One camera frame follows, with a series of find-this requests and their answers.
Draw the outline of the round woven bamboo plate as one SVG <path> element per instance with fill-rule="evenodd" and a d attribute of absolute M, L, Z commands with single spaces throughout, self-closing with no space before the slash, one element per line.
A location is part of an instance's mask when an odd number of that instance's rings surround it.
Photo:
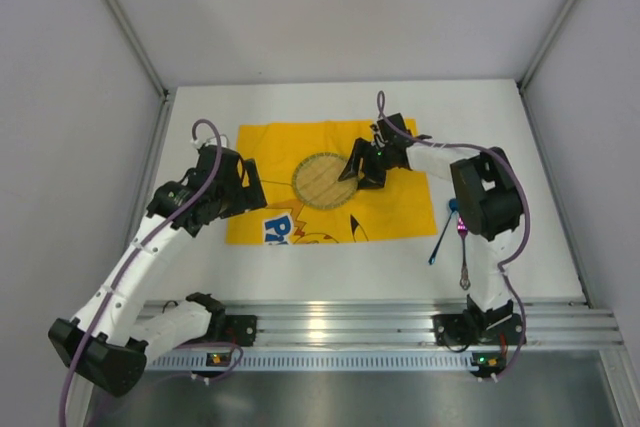
<path fill-rule="evenodd" d="M 357 178 L 339 180 L 346 164 L 345 157 L 332 152 L 303 159 L 291 181 L 297 199 L 316 210 L 333 210 L 349 202 L 357 192 Z"/>

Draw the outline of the yellow cartoon print cloth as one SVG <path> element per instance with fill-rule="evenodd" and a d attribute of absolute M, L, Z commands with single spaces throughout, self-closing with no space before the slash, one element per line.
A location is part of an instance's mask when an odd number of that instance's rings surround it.
<path fill-rule="evenodd" d="M 291 186 L 298 164 L 320 152 L 348 159 L 354 141 L 371 141 L 366 120 L 242 125 L 237 149 L 257 164 L 267 206 L 228 222 L 230 245 L 363 243 L 436 234 L 428 179 L 392 169 L 382 189 L 358 190 L 333 210 L 306 207 Z"/>

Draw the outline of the blue metal spoon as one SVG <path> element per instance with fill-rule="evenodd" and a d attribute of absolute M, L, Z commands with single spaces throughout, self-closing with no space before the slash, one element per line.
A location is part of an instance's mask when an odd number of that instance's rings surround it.
<path fill-rule="evenodd" d="M 437 242 L 436 242 L 436 244 L 435 244 L 435 246 L 434 246 L 434 248 L 433 248 L 433 250 L 431 252 L 431 255 L 430 255 L 429 259 L 428 259 L 428 264 L 429 265 L 434 265 L 435 264 L 436 259 L 437 259 L 437 255 L 439 253 L 442 241 L 443 241 L 444 236 L 445 236 L 445 233 L 446 233 L 446 231 L 447 231 L 447 229 L 448 229 L 448 227 L 449 227 L 449 225 L 451 223 L 451 220 L 458 213 L 458 211 L 459 211 L 459 206 L 458 206 L 457 199 L 456 198 L 451 198 L 448 201 L 448 216 L 447 216 L 446 222 L 444 224 L 444 227 L 442 228 L 442 231 L 441 231 L 441 233 L 439 235 L 439 238 L 438 238 L 438 240 L 437 240 Z"/>

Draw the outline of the iridescent purple metal fork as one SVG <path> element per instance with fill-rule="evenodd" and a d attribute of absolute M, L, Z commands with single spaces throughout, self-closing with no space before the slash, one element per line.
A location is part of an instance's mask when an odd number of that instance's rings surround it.
<path fill-rule="evenodd" d="M 471 286 L 471 282 L 469 279 L 468 265 L 467 265 L 467 253 L 466 253 L 466 238 L 469 231 L 461 216 L 458 217 L 458 221 L 457 221 L 457 233 L 461 240 L 461 248 L 462 248 L 462 260 L 461 260 L 461 272 L 460 272 L 459 285 L 464 291 L 468 291 Z"/>

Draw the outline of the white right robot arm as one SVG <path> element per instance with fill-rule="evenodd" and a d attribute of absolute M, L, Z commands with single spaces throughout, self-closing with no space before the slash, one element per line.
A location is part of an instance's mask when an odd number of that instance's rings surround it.
<path fill-rule="evenodd" d="M 340 180 L 355 179 L 361 190 L 381 189 L 390 170 L 406 169 L 448 181 L 454 190 L 466 306 L 459 314 L 435 317 L 437 344 L 454 352 L 479 345 L 520 350 L 525 308 L 507 268 L 528 243 L 531 215 L 504 150 L 414 136 L 400 114 L 381 115 L 371 131 L 371 139 L 355 140 Z"/>

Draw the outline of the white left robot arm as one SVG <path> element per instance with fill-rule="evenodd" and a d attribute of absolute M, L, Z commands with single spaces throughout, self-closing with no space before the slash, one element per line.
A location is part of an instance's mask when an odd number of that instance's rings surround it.
<path fill-rule="evenodd" d="M 71 319 L 56 319 L 48 337 L 63 363 L 113 397 L 128 394 L 145 367 L 189 342 L 230 338 L 224 305 L 190 294 L 140 322 L 152 287 L 201 229 L 267 204 L 252 159 L 204 145 L 195 167 L 159 187 L 133 241 L 94 296 Z"/>

